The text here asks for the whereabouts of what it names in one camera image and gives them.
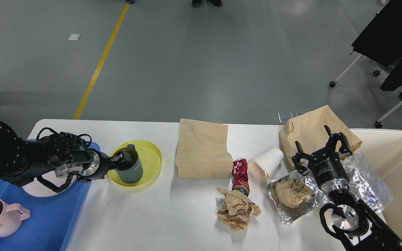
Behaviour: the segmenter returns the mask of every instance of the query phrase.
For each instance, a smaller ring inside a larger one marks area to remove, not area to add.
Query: person's feet
[[[214,6],[216,7],[221,7],[223,6],[223,3],[221,0],[208,0],[209,2],[211,2]]]
[[[199,7],[201,6],[201,0],[193,0],[192,1],[192,7]]]

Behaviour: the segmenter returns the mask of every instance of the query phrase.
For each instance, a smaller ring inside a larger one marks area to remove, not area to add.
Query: chair leg
[[[356,62],[361,59],[362,54],[359,55],[342,73],[337,77],[334,81],[330,81],[330,87],[335,87],[336,84],[338,83],[339,79],[344,76],[355,64]]]
[[[382,121],[387,118],[390,114],[392,114],[396,109],[398,109],[402,105],[402,100],[399,102],[396,106],[394,106],[392,109],[390,109],[386,114],[384,114],[382,117],[380,117],[376,122],[375,122],[375,127],[381,128],[382,127]]]

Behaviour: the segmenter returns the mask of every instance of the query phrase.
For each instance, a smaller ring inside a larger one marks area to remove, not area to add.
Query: white paper cup
[[[278,148],[270,149],[247,163],[247,168],[261,182],[266,182],[283,160],[283,152]]]

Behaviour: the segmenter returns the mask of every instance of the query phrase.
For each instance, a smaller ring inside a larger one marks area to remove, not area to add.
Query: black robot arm
[[[40,138],[44,130],[51,135]],[[109,170],[128,170],[133,161],[129,153],[118,151],[110,157],[96,149],[89,148],[91,136],[57,133],[43,128],[35,141],[22,140],[7,124],[0,121],[0,179],[22,187],[37,180],[53,190],[66,189],[75,175],[78,181],[90,182],[104,178]],[[57,177],[66,177],[60,187],[45,180],[42,175],[55,171]]]
[[[347,137],[343,133],[331,131],[326,125],[325,130],[329,138],[324,148],[307,154],[296,141],[297,153],[292,156],[297,171],[306,175],[310,169],[319,189],[327,193],[333,202],[325,204],[319,212],[325,232],[340,240],[347,251],[402,251],[399,244],[401,239],[369,206],[362,200],[357,200],[349,191],[350,179],[340,161],[340,154],[353,154]],[[340,154],[336,152],[337,142],[341,142]],[[308,160],[308,169],[300,164],[302,159]],[[332,210],[333,231],[328,227],[325,218],[327,210]],[[370,234],[361,240],[369,228]],[[354,237],[359,240],[356,245],[350,241]]]

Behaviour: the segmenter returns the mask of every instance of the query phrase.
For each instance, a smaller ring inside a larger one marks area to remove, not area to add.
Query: yellow floor line
[[[122,14],[120,15],[120,17],[118,19],[116,27],[114,28],[113,33],[111,34],[110,40],[108,41],[108,44],[105,47],[105,51],[103,51],[102,57],[99,60],[99,64],[97,65],[97,68],[94,71],[94,74],[92,75],[91,81],[89,81],[85,94],[83,94],[83,98],[80,101],[80,105],[77,108],[77,111],[75,112],[73,119],[80,119],[80,116],[82,115],[83,109],[85,108],[89,95],[91,95],[92,88],[94,88],[94,85],[96,84],[97,78],[99,77],[99,73],[102,70],[106,57],[108,56],[108,53],[110,53],[111,46],[113,45],[113,42],[116,39],[117,33],[118,33],[120,25],[122,24],[122,21],[125,17],[126,11],[128,10],[128,7],[129,7],[129,4],[126,3],[125,7],[123,8]]]

